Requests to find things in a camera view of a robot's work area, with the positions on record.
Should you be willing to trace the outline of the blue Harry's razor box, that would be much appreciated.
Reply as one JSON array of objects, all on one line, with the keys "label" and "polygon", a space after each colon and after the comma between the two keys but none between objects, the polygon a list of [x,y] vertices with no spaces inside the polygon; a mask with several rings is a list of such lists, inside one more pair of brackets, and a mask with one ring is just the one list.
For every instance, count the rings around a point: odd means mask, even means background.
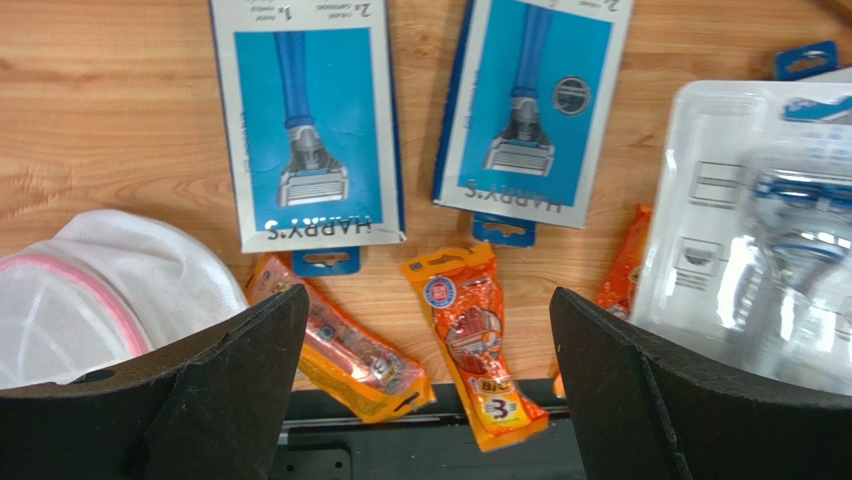
[{"label": "blue Harry's razor box", "polygon": [[433,201],[483,242],[529,248],[541,224],[586,223],[633,5],[470,1]]},{"label": "blue Harry's razor box", "polygon": [[838,46],[833,40],[788,49],[773,63],[776,81],[850,83],[851,67],[841,67]]},{"label": "blue Harry's razor box", "polygon": [[241,249],[302,277],[351,275],[404,242],[388,7],[210,3]]}]

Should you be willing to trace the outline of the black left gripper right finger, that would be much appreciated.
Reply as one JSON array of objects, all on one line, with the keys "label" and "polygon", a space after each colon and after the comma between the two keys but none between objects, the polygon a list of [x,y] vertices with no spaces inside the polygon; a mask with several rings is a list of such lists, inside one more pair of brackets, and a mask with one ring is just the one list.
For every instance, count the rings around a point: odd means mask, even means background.
[{"label": "black left gripper right finger", "polygon": [[724,365],[558,288],[550,319],[591,479],[847,479],[851,400]]}]

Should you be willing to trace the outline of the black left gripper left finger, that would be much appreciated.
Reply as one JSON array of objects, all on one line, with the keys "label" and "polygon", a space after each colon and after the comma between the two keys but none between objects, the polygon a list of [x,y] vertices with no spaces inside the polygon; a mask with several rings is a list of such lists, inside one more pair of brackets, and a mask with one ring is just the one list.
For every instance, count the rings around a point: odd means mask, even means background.
[{"label": "black left gripper left finger", "polygon": [[305,336],[292,287],[138,358],[1,394],[5,479],[265,479]]}]

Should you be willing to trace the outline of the orange Bic razor bag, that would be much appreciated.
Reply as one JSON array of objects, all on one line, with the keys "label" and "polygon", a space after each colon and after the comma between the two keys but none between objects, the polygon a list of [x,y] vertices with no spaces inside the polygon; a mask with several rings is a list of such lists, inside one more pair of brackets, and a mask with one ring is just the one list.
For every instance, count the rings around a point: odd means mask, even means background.
[{"label": "orange Bic razor bag", "polygon": [[594,298],[597,306],[625,321],[632,312],[652,214],[651,205],[636,207],[624,240]]},{"label": "orange Bic razor bag", "polygon": [[245,288],[252,305],[302,285],[309,312],[299,371],[366,424],[397,420],[437,401],[426,369],[298,277],[280,254],[258,261]]},{"label": "orange Bic razor bag", "polygon": [[490,244],[445,248],[400,269],[438,339],[479,449],[545,431],[549,414],[521,392],[503,353],[505,301]]}]

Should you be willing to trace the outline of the clear blister razor pack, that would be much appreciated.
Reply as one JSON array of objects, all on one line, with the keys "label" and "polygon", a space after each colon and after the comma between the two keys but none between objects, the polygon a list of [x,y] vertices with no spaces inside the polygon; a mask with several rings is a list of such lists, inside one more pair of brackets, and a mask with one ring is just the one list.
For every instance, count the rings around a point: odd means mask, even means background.
[{"label": "clear blister razor pack", "polygon": [[631,322],[713,360],[851,391],[851,87],[676,95]]}]

